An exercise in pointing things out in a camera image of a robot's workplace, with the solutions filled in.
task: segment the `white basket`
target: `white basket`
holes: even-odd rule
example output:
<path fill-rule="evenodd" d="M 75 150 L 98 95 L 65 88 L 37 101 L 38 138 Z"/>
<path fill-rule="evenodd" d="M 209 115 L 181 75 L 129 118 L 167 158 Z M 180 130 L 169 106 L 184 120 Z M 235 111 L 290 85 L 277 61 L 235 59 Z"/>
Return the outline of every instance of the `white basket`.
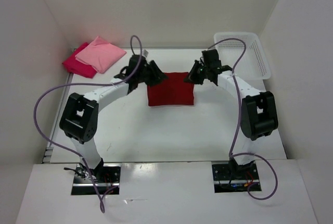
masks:
<path fill-rule="evenodd" d="M 214 35 L 214 42 L 226 38 L 239 38 L 246 44 L 246 52 L 236 66 L 235 73 L 244 80 L 263 80 L 271 77 L 264 50 L 259 38 L 248 32 L 219 32 Z M 236 40 L 222 42 L 215 46 L 219 52 L 222 65 L 232 67 L 243 51 L 243 44 Z"/>

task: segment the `dark red fabric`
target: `dark red fabric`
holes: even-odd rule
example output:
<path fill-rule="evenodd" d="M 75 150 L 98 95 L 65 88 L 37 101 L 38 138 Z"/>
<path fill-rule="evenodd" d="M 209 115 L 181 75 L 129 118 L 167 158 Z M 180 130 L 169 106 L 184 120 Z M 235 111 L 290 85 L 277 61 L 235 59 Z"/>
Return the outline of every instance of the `dark red fabric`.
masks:
<path fill-rule="evenodd" d="M 76 60 L 76 58 L 75 58 L 75 56 L 80 51 L 85 49 L 88 45 L 89 45 L 88 43 L 82 44 L 80 47 L 78 47 L 74 51 L 74 53 L 69 58 L 67 58 L 67 60 L 65 60 L 62 63 L 64 65 L 64 67 L 67 69 L 68 73 L 79 74 L 79 75 L 81 75 L 83 77 L 87 77 L 87 78 L 93 78 L 95 76 L 97 71 L 92 66 L 83 64 L 83 63 L 79 62 L 78 60 Z"/>
<path fill-rule="evenodd" d="M 168 79 L 155 86 L 147 86 L 148 105 L 194 105 L 194 84 L 184 82 L 188 72 L 165 73 Z"/>

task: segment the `gray wall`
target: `gray wall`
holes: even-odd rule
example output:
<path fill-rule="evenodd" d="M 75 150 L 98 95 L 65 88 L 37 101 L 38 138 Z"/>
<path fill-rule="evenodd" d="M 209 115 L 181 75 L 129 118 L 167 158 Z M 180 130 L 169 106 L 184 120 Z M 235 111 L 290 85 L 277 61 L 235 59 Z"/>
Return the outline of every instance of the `gray wall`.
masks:
<path fill-rule="evenodd" d="M 332 224 L 333 0 L 279 0 L 260 39 L 279 129 L 319 224 Z"/>
<path fill-rule="evenodd" d="M 259 34 L 277 0 L 46 0 L 72 46 L 101 35 L 128 46 L 200 46 L 220 31 Z"/>
<path fill-rule="evenodd" d="M 61 61 L 69 46 L 43 0 L 0 0 L 0 223 L 15 223 L 32 165 L 46 142 L 32 120 L 47 88 L 65 82 Z M 61 91 L 41 105 L 49 133 Z"/>

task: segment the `white table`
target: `white table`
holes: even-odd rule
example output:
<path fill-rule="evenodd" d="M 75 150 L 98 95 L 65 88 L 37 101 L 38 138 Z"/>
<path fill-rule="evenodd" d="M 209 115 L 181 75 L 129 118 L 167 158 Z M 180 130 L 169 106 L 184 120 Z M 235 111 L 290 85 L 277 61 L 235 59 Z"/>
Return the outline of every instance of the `white table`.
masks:
<path fill-rule="evenodd" d="M 155 60 L 163 72 L 185 72 L 191 70 L 202 50 L 148 51 L 148 58 Z M 93 79 L 74 75 L 72 82 L 107 83 L 128 65 L 131 55 L 131 51 L 127 51 L 105 74 L 97 74 Z M 251 85 L 265 90 L 263 81 L 251 82 Z M 93 89 L 91 86 L 73 86 L 68 94 L 83 94 Z M 237 110 L 237 101 L 209 81 L 195 86 L 195 106 L 181 107 L 148 107 L 147 87 L 140 84 L 130 95 L 112 103 L 99 114 L 95 135 L 97 149 L 104 161 L 111 163 L 228 160 Z M 53 140 L 74 148 L 59 129 L 58 121 Z M 258 154 L 267 159 L 286 159 L 277 130 L 257 141 L 261 142 Z M 54 148 L 50 160 L 51 163 L 78 161 L 76 155 L 58 147 Z"/>
<path fill-rule="evenodd" d="M 70 195 L 73 173 L 63 167 L 74 164 L 35 165 L 16 223 L 316 224 L 297 162 L 271 163 L 279 187 L 267 201 L 246 192 L 215 194 L 210 162 L 123 164 L 120 194 L 106 197 L 105 214 L 96 195 Z M 266 196 L 274 177 L 263 161 L 257 169 L 263 192 L 254 194 Z"/>

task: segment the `red towel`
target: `red towel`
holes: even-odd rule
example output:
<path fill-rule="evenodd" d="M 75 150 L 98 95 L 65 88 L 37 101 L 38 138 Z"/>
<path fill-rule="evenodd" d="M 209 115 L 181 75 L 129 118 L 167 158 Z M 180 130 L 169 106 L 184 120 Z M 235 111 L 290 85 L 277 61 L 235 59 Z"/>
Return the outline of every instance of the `red towel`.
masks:
<path fill-rule="evenodd" d="M 68 73 L 74 73 L 79 74 L 80 76 L 87 77 L 87 78 L 93 78 L 97 71 L 90 65 L 83 64 L 76 60 L 75 56 L 85 49 L 89 44 L 84 43 L 80 47 L 78 47 L 74 53 L 67 58 L 62 64 L 67 69 Z"/>
<path fill-rule="evenodd" d="M 184 82 L 188 72 L 165 73 L 168 79 L 155 86 L 147 86 L 148 105 L 194 105 L 194 84 Z"/>

